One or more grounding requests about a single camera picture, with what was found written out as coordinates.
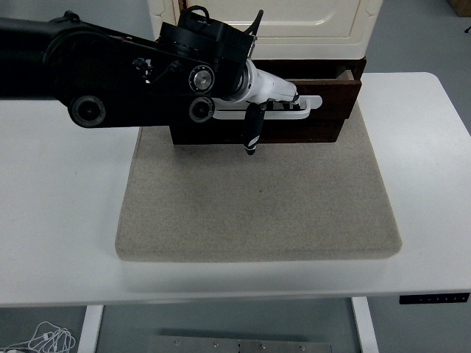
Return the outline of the white and black hand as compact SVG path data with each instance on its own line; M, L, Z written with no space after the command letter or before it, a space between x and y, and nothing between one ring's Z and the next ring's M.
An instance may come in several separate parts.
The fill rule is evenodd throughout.
M231 103L248 102L242 129L242 140L248 155L255 153L261 136L268 101L296 102L296 86L278 76L258 70L247 60L238 90L229 97Z

